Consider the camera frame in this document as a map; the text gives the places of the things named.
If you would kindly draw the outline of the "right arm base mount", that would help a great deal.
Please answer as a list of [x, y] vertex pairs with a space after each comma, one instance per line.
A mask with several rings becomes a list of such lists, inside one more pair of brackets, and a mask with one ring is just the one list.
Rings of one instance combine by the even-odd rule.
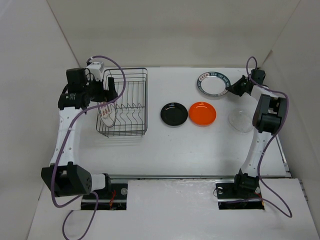
[[236, 174], [233, 179], [215, 182], [213, 194], [219, 210], [264, 210], [259, 178]]

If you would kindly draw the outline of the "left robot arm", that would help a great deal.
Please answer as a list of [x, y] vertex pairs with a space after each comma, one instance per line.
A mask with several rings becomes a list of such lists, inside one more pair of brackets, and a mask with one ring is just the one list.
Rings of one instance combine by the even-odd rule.
[[103, 68], [92, 64], [86, 68], [66, 71], [67, 84], [58, 100], [59, 128], [54, 154], [41, 178], [54, 197], [89, 195], [100, 198], [111, 195], [110, 177], [106, 173], [92, 174], [81, 167], [79, 149], [83, 118], [90, 103], [104, 103], [117, 98], [115, 83], [104, 88]]

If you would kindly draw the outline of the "white plate red characters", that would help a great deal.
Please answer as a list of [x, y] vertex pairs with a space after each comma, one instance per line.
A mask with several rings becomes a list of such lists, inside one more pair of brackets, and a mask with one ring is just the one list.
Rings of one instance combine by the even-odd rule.
[[115, 103], [100, 106], [97, 108], [97, 111], [100, 120], [106, 127], [111, 128], [115, 125], [117, 119], [117, 110]]

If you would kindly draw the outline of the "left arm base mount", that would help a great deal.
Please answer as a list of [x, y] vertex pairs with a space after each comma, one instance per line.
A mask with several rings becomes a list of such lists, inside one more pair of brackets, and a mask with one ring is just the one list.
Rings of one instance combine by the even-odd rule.
[[[125, 211], [127, 209], [128, 182], [116, 181], [111, 184], [111, 190], [95, 191], [98, 194], [98, 211]], [[94, 210], [96, 197], [91, 193], [81, 199], [81, 210]]]

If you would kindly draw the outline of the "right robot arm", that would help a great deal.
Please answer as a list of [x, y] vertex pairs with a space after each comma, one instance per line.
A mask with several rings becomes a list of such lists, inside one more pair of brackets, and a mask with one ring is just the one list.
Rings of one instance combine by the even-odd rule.
[[253, 139], [249, 152], [231, 184], [231, 191], [238, 198], [251, 197], [260, 188], [262, 159], [288, 116], [288, 95], [269, 89], [263, 84], [265, 77], [266, 73], [263, 70], [255, 68], [247, 77], [242, 76], [227, 88], [234, 95], [241, 97], [247, 93], [257, 100], [252, 118]]

